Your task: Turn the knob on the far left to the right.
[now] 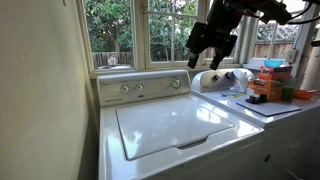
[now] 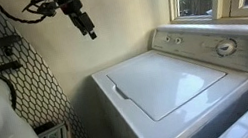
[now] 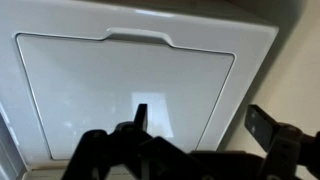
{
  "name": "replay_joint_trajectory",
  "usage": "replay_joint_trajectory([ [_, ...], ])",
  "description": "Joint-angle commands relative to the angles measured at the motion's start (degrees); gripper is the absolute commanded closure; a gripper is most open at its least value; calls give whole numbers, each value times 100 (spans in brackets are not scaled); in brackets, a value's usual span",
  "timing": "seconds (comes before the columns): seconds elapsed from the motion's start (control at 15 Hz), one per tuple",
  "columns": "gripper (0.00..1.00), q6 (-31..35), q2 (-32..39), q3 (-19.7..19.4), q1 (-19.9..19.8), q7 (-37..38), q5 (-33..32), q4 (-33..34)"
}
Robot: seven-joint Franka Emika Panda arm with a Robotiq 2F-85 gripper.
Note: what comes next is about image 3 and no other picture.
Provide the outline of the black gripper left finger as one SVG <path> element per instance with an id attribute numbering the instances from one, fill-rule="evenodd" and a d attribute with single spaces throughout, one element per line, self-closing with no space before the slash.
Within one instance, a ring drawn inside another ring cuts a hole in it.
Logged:
<path id="1" fill-rule="evenodd" d="M 148 105 L 147 104 L 139 104 L 135 117 L 134 124 L 142 129 L 143 131 L 147 130 L 148 126 Z"/>

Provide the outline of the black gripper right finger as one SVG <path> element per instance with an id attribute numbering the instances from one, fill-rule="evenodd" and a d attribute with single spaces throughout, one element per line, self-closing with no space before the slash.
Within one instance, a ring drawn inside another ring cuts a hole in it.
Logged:
<path id="1" fill-rule="evenodd" d="M 245 128 L 260 147 L 268 152 L 280 124 L 258 105 L 250 104 L 246 110 Z"/>

